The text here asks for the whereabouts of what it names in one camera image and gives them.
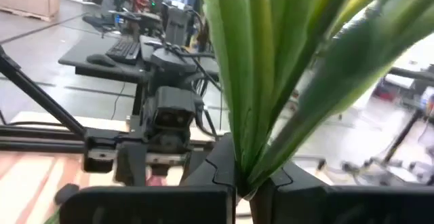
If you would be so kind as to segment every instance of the floor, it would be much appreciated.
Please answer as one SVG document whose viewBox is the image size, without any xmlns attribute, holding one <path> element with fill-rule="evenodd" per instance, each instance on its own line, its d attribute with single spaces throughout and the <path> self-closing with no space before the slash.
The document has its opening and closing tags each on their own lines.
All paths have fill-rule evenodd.
<svg viewBox="0 0 434 224">
<path fill-rule="evenodd" d="M 57 63 L 80 39 L 99 35 L 80 18 L 81 15 L 97 12 L 98 9 L 67 0 L 62 0 L 60 9 L 60 16 L 54 23 L 0 12 L 0 43 L 22 70 L 71 114 L 110 119 L 123 83 L 75 75 L 73 67 Z M 117 102 L 114 119 L 124 120 L 130 114 L 134 90 L 134 84 L 126 84 Z M 204 100 L 210 108 L 216 127 L 228 130 L 225 108 L 220 120 L 220 94 L 209 88 Z M 0 109 L 7 120 L 11 120 L 20 111 L 43 111 L 1 75 Z M 350 109 L 343 114 L 342 120 L 333 117 L 326 121 L 297 154 L 320 155 L 333 167 L 339 167 L 343 160 L 361 164 L 373 155 L 384 153 L 409 118 L 408 111 L 372 98 L 365 110 Z M 282 117 L 278 123 L 284 121 L 285 117 Z M 417 144 L 424 128 L 425 125 L 418 122 L 406 139 L 408 145 Z M 401 156 L 413 157 L 405 152 Z"/>
</svg>

